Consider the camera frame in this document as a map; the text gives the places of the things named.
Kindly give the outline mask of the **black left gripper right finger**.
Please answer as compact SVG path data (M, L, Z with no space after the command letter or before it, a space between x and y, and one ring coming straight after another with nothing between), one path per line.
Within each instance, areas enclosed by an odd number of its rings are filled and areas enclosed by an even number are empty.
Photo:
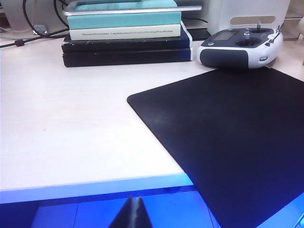
M136 198L133 205L133 227L151 228L152 224L142 198Z

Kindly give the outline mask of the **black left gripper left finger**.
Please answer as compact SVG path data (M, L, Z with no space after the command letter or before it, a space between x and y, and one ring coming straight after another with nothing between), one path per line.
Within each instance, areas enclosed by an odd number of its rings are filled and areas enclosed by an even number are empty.
M135 212L134 199L129 197L123 204L115 218L109 225L109 228L131 228Z

